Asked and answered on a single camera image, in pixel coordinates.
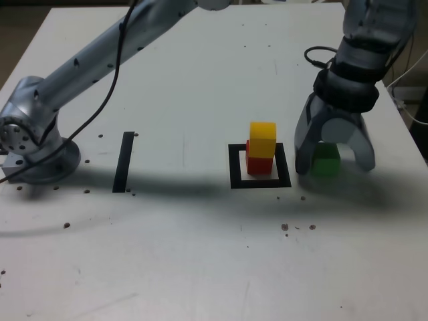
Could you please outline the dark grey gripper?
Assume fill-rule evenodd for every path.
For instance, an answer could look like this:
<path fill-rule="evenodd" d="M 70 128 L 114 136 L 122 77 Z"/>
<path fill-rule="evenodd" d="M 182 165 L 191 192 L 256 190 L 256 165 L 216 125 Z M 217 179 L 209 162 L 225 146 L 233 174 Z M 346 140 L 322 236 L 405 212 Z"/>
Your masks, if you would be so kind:
<path fill-rule="evenodd" d="M 335 108 L 316 94 L 311 94 L 294 135 L 295 170 L 299 175 L 309 172 L 320 137 L 324 142 L 347 145 L 363 171 L 369 172 L 375 168 L 375 152 L 362 116 Z"/>

